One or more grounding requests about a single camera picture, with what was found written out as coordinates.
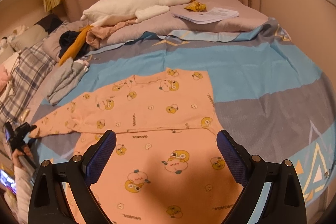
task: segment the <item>goose plush toy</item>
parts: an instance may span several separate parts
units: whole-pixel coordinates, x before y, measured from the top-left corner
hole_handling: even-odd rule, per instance
[[[164,14],[170,6],[187,4],[194,0],[99,0],[83,11],[81,20],[89,19],[91,26],[114,26],[119,22],[146,19]]]

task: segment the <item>plaid blanket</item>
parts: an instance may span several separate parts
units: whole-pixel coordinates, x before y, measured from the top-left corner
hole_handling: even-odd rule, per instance
[[[3,103],[0,102],[0,131],[7,121],[18,123],[20,114],[55,63],[43,51],[42,42],[25,48],[20,53],[19,64],[12,73],[14,95],[8,96]]]

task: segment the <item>gray folded shirt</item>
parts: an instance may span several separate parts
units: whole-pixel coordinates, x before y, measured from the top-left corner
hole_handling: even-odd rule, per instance
[[[86,72],[85,65],[82,63],[74,62],[72,58],[66,60],[47,83],[46,100],[51,105],[57,105],[61,99],[78,85]]]

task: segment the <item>person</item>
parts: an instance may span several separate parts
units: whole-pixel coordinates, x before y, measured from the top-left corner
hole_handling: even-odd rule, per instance
[[[23,151],[33,159],[33,155],[27,145],[24,146]],[[12,154],[12,161],[14,164],[14,176],[16,183],[16,204],[10,205],[10,208],[14,214],[16,214],[16,219],[20,224],[28,223],[28,211],[30,197],[32,195],[33,186],[30,183],[31,176],[28,174],[26,168],[21,164],[19,156],[23,156],[24,153],[16,149]]]

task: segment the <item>pink wall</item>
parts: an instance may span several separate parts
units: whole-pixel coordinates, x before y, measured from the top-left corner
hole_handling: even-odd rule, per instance
[[[336,7],[325,0],[260,0],[260,4],[260,11],[279,21],[336,88]]]
[[[33,26],[48,13],[44,12],[43,0],[18,0],[0,10],[0,38],[10,35],[20,25]]]

